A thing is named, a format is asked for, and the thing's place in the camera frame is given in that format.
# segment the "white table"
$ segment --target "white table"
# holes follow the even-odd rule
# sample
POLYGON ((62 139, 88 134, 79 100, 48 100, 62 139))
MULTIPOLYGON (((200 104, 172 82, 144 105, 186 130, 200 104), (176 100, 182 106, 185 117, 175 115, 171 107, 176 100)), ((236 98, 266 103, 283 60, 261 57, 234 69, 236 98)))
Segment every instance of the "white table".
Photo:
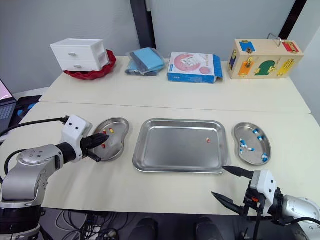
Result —
POLYGON ((215 84, 170 82, 167 67, 157 77, 126 75, 127 57, 116 57, 113 72, 94 81, 62 74, 41 102, 117 106, 310 113, 288 78, 232 80, 223 62, 223 81, 215 84))
MULTIPOLYGON (((320 127, 311 114, 171 109, 97 104, 38 103, 24 122, 76 114, 95 128, 102 121, 123 117, 130 124, 122 156, 112 162, 89 158, 68 163, 50 179, 43 206, 59 209, 181 214, 234 213, 224 208, 211 191, 242 205, 249 180, 229 173, 200 174, 140 172, 132 158, 144 121, 151 118, 215 120, 226 130, 232 165, 248 170, 269 169, 284 194, 307 197, 320 204, 320 127), (272 157, 262 167, 236 157, 234 126, 251 122, 267 134, 272 157)), ((15 129, 0 149, 0 171, 6 157, 18 149, 58 144, 63 125, 43 123, 15 129)), ((15 164, 11 161, 9 168, 15 164)))

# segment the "stainless steel tray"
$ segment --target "stainless steel tray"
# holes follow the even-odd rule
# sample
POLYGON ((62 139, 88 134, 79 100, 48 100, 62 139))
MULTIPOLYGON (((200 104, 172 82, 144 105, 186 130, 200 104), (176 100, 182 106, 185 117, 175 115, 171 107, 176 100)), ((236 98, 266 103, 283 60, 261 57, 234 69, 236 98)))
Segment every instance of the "stainless steel tray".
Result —
POLYGON ((125 148, 125 137, 129 130, 129 123, 122 117, 115 117, 102 122, 93 134, 103 133, 109 135, 109 139, 102 145, 93 149, 93 152, 101 158, 101 161, 112 161, 120 157, 125 148))
POLYGON ((133 155, 133 165, 143 172, 220 174, 228 164, 225 128, 210 120, 147 120, 133 155))
POLYGON ((265 132, 249 122, 241 122, 234 127, 233 131, 235 140, 235 152, 239 158, 252 165, 264 165, 270 161, 271 158, 271 146, 265 132), (249 151, 241 146, 240 139, 244 140, 248 148, 254 148, 254 151, 249 151), (263 162, 262 155, 267 154, 267 161, 263 162))

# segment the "white plastic drawer unit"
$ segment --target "white plastic drawer unit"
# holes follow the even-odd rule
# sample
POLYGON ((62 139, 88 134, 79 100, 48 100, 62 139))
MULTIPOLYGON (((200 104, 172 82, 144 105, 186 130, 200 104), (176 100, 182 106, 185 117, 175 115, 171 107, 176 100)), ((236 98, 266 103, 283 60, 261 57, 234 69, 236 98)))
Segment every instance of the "white plastic drawer unit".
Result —
POLYGON ((67 38, 50 45, 63 71, 100 71, 109 64, 103 41, 67 38))

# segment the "wooden busy board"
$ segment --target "wooden busy board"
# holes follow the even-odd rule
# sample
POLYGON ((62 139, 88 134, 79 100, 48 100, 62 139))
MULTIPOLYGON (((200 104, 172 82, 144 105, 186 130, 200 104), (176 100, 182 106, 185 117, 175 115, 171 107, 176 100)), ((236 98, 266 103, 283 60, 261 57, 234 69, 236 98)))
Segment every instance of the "wooden busy board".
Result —
POLYGON ((291 40, 236 39, 228 71, 231 79, 286 78, 303 56, 291 40))

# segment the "laptop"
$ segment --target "laptop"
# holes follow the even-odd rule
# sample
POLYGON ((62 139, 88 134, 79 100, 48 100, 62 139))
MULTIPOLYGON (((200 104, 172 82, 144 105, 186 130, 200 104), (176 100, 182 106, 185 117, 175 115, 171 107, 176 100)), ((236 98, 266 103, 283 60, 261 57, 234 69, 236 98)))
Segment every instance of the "laptop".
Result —
POLYGON ((0 132, 8 128, 16 104, 16 99, 0 79, 0 132))

